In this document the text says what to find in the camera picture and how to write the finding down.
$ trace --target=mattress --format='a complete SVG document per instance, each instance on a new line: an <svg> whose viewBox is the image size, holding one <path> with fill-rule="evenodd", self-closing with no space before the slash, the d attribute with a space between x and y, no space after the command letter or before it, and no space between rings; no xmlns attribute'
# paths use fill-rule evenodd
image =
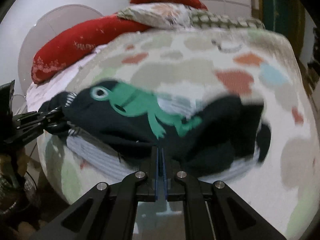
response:
<svg viewBox="0 0 320 240"><path fill-rule="evenodd" d="M311 106L285 37L253 29L130 33L83 60L87 60L85 66L85 61L77 63L44 85L31 85L28 110L36 110L59 91L78 93L105 78L156 93L170 92L173 101L188 98L190 105L198 100L206 103L228 92L238 93L243 102L263 98L263 118L271 127L271 144L264 162L257 163L259 152L255 152L249 163L240 159L227 173L200 179L225 180L287 239L299 239L318 210L320 155ZM43 92L48 95L46 99L40 99ZM82 146L89 151L92 145L97 146L85 136L82 139ZM67 144L71 148L72 144L79 146L78 140L69 136ZM128 173L135 170L110 148L100 147L110 158L109 167L102 171L57 136L45 132L37 141L44 173L69 203L96 183L113 184L125 176L125 169ZM169 205L164 200L141 203L134 238L147 239L156 234L160 239L168 234L183 239L181 210L181 203Z"/></svg>

